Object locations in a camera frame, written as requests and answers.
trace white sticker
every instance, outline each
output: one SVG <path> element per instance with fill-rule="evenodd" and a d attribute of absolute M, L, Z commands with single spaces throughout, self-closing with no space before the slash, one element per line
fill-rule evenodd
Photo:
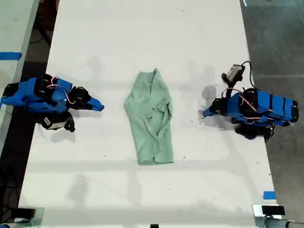
<path fill-rule="evenodd" d="M 50 124 L 51 124 L 51 122 L 48 120 L 48 118 L 47 118 L 47 117 L 46 117 L 46 118 L 44 118 L 43 120 L 44 120 L 44 122 L 45 122 L 47 125 L 50 125 Z"/>
<path fill-rule="evenodd" d="M 55 128 L 61 128 L 66 125 L 66 122 L 60 122 L 60 123 L 53 123 L 52 126 L 49 127 L 49 129 L 55 129 Z"/>

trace white table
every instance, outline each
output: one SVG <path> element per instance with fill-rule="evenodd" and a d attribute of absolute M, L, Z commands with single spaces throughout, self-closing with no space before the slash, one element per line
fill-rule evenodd
<path fill-rule="evenodd" d="M 0 97 L 7 84 L 19 82 L 39 0 L 0 0 L 0 52 L 21 52 L 19 61 L 0 61 Z M 0 109 L 0 155 L 12 107 Z"/>
<path fill-rule="evenodd" d="M 220 74 L 245 60 L 238 0 L 61 0 L 47 73 L 105 110 L 73 111 L 74 133 L 36 126 L 19 206 L 45 208 L 52 228 L 255 227 L 252 204 L 276 202 L 262 197 L 274 189 L 264 139 L 198 120 L 202 93 L 220 96 Z M 139 166 L 123 105 L 155 67 L 173 100 L 175 163 Z"/>

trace crumpled green towel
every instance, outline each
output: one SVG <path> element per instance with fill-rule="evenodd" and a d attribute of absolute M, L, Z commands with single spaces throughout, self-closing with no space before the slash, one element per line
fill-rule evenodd
<path fill-rule="evenodd" d="M 157 69 L 140 72 L 125 102 L 140 165 L 173 162 L 169 91 Z"/>

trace black cable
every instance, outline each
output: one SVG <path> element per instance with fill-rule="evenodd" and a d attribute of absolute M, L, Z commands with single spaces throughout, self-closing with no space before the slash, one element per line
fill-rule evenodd
<path fill-rule="evenodd" d="M 254 87 L 256 90 L 259 90 L 257 89 L 254 85 L 253 85 L 253 82 L 252 82 L 252 78 L 253 78 L 253 75 L 252 75 L 252 65 L 251 65 L 251 62 L 248 60 L 248 61 L 245 61 L 244 63 L 242 63 L 242 66 L 246 63 L 249 63 L 249 70 L 250 70 L 250 75 L 249 75 L 249 80 L 250 80 L 250 83 L 252 85 L 252 87 Z"/>
<path fill-rule="evenodd" d="M 30 41 L 29 43 L 30 44 L 36 44 L 36 43 L 42 41 L 42 39 L 43 39 L 43 36 L 41 36 L 41 38 L 39 40 L 36 40 L 36 41 L 33 41 L 33 42 Z"/>
<path fill-rule="evenodd" d="M 12 193 L 14 192 L 14 190 L 16 190 L 17 202 L 19 201 L 20 195 L 19 195 L 19 192 L 18 192 L 18 188 L 21 188 L 21 187 L 17 186 L 18 185 L 17 178 L 16 178 L 16 176 L 15 176 L 15 174 L 14 174 L 13 171 L 9 172 L 9 174 L 11 174 L 11 176 L 14 179 L 14 182 L 15 182 L 15 186 L 14 187 L 7 186 L 6 175 L 5 175 L 5 173 L 3 171 L 1 171 L 0 174 L 1 174 L 1 177 L 2 177 L 3 183 L 4 183 L 4 186 L 3 186 L 3 195 L 0 196 L 0 209 L 1 209 L 0 210 L 1 211 L 1 213 L 0 213 L 0 223 L 1 223 L 3 217 L 7 214 L 7 212 L 9 210 L 13 210 L 14 209 L 14 208 L 10 207 L 10 201 L 9 201 Z M 10 193 L 7 196 L 7 204 L 4 204 L 3 203 L 3 199 L 4 199 L 4 196 L 5 196 L 5 189 L 8 189 L 8 188 L 11 188 L 11 191 L 10 191 Z"/>

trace gray floor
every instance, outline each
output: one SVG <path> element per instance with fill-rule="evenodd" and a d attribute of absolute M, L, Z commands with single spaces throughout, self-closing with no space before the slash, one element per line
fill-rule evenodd
<path fill-rule="evenodd" d="M 304 0 L 240 2 L 256 86 L 295 99 L 304 110 Z M 38 38 L 34 31 L 31 39 Z M 47 62 L 48 52 L 44 41 L 30 44 L 26 60 Z M 300 112 L 293 126 L 277 127 L 266 144 L 277 201 L 287 219 L 299 222 L 304 222 L 303 119 Z"/>

